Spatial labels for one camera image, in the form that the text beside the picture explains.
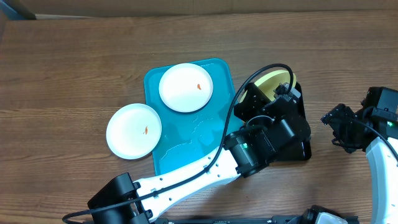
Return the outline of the yellow-green plate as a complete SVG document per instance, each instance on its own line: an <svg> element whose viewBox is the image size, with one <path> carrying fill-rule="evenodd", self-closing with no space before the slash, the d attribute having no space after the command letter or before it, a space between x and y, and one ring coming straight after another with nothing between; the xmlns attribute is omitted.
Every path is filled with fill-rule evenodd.
<svg viewBox="0 0 398 224"><path fill-rule="evenodd" d="M242 103L246 98L249 98L260 105L266 105L275 100L274 90L280 84L288 85L289 83L290 74L286 70L275 70L267 73L246 86L246 90L239 102Z"/></svg>

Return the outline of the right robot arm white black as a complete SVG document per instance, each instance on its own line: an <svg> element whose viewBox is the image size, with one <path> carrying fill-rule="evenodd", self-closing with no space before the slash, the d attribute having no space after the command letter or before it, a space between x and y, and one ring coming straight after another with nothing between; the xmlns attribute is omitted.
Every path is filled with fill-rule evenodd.
<svg viewBox="0 0 398 224"><path fill-rule="evenodd" d="M397 138L382 134L361 112L338 104L321 121L333 130L332 144L347 153L363 150L372 183L371 223L397 223Z"/></svg>

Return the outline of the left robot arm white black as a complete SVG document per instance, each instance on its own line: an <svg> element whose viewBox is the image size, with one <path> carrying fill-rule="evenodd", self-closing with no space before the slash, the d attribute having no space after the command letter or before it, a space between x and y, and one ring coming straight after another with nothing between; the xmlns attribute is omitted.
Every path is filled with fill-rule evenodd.
<svg viewBox="0 0 398 224"><path fill-rule="evenodd" d="M110 180L88 202L94 223L153 223L175 204L239 177L249 177L275 161L310 158L310 126L302 89L285 83L267 96L254 83L234 106L244 121L205 157L157 177L133 181L128 173Z"/></svg>

